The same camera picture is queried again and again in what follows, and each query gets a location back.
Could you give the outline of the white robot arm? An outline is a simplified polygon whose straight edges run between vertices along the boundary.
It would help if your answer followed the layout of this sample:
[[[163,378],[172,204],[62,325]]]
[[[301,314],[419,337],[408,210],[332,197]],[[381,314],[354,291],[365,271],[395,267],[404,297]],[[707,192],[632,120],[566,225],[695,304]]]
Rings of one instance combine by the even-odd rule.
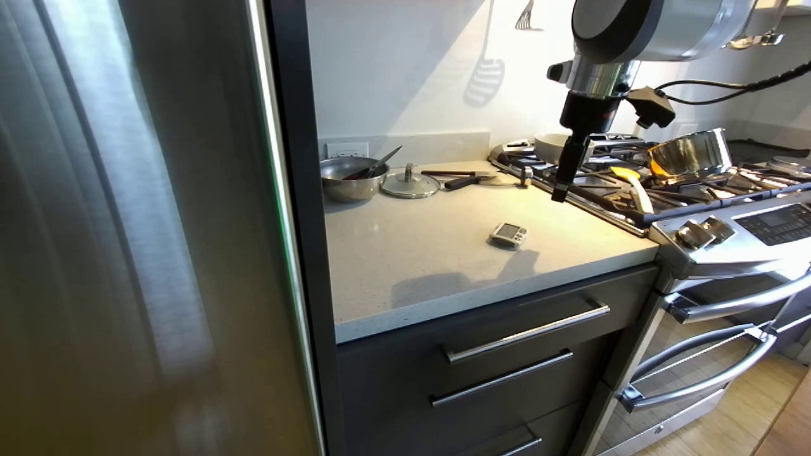
[[[690,62],[723,48],[742,29],[755,0],[576,0],[576,59],[547,69],[567,86],[560,124],[566,148],[553,177],[562,204],[585,159],[585,140],[609,126],[629,93],[636,62]]]

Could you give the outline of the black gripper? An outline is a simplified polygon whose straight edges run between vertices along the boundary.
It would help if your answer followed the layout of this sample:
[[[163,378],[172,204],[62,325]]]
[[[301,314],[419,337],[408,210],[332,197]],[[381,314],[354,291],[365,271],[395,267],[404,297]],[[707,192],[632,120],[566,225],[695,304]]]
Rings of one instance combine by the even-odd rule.
[[[617,100],[590,100],[570,91],[562,105],[560,124],[570,133],[562,148],[562,163],[555,172],[553,200],[562,204],[567,197],[576,168],[585,157],[585,140],[590,134],[604,134],[618,110]]]

